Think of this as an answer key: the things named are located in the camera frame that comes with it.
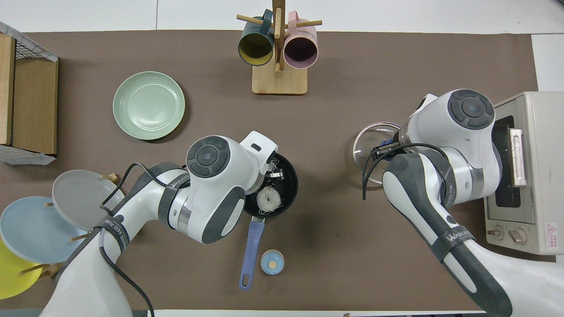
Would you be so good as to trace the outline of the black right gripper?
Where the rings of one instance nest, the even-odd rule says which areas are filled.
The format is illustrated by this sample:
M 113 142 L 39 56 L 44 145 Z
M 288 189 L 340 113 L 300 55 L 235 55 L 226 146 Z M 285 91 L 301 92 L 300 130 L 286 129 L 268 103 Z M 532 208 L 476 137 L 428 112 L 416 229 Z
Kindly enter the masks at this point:
M 397 150 L 397 148 L 399 148 L 401 146 L 401 143 L 399 141 L 399 132 L 396 132 L 393 135 L 393 138 L 391 139 L 390 144 L 394 144 L 394 146 L 392 146 L 390 149 L 380 148 L 380 147 L 388 145 L 388 140 L 383 140 L 379 144 L 379 147 L 372 148 L 372 150 L 370 152 L 370 158 L 372 159 L 372 161 L 379 159 L 379 157 L 382 157 L 387 152 L 389 152 L 391 155 L 399 155 L 399 154 L 404 153 L 403 149 Z M 284 172 L 283 171 L 276 171 L 276 172 L 270 173 L 269 178 L 284 179 Z

